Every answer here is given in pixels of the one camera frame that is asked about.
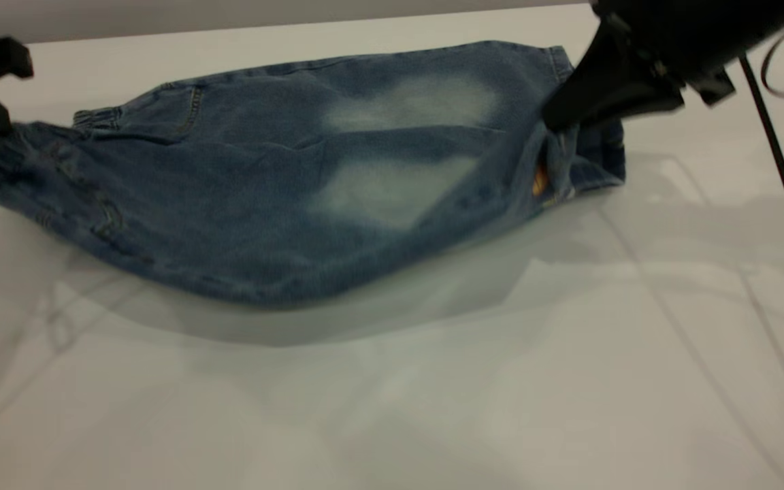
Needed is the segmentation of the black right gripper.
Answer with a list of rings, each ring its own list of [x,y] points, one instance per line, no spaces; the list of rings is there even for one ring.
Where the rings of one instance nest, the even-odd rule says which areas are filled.
[[[682,84],[714,105],[734,92],[725,66],[784,30],[784,1],[593,1],[585,55],[542,107],[551,131],[673,112]]]

